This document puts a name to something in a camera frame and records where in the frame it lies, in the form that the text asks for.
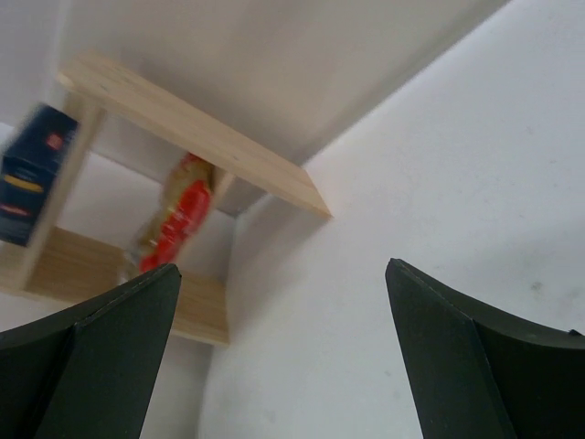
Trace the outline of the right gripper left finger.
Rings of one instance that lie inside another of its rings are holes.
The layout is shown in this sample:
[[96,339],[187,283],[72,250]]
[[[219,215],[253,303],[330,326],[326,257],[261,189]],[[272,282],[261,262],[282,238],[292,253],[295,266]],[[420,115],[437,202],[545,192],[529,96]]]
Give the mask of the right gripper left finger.
[[2,332],[2,437],[139,437],[180,286],[164,264]]

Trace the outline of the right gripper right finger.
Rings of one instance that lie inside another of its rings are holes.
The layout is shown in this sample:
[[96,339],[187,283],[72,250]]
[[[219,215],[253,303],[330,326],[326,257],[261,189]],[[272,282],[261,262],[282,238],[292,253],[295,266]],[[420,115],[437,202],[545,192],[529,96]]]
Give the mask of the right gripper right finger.
[[584,336],[389,261],[388,299],[426,438],[581,438]]

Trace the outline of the red pasta bag front side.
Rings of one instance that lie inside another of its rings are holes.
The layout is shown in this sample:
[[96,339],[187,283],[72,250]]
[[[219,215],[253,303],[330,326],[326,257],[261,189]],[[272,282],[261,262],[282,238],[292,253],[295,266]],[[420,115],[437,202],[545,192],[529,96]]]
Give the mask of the red pasta bag front side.
[[186,154],[168,175],[154,215],[139,229],[124,252],[119,271],[122,283],[175,261],[211,210],[214,167]]

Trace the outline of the blue pasta box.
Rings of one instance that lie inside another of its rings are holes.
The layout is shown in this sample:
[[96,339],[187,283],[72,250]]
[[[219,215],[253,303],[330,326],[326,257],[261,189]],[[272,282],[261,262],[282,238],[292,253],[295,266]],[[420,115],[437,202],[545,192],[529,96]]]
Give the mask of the blue pasta box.
[[28,245],[77,129],[76,120],[40,103],[10,137],[1,161],[1,241]]

